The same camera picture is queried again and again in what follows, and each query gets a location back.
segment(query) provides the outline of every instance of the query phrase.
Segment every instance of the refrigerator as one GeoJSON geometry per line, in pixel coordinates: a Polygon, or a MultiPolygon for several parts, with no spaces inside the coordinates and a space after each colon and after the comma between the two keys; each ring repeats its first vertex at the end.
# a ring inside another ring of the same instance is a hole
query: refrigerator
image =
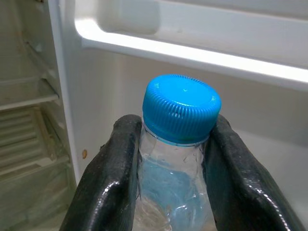
{"type": "Polygon", "coordinates": [[[58,230],[114,122],[168,73],[217,90],[308,229],[308,1],[0,0],[0,230],[58,230]]]}

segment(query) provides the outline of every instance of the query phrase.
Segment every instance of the clear plastic bottle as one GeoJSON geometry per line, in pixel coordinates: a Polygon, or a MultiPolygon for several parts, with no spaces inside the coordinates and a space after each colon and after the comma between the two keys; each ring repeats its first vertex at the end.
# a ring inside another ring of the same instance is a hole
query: clear plastic bottle
{"type": "Polygon", "coordinates": [[[199,80],[164,75],[149,83],[133,231],[205,231],[211,211],[201,163],[220,107],[199,80]]]}

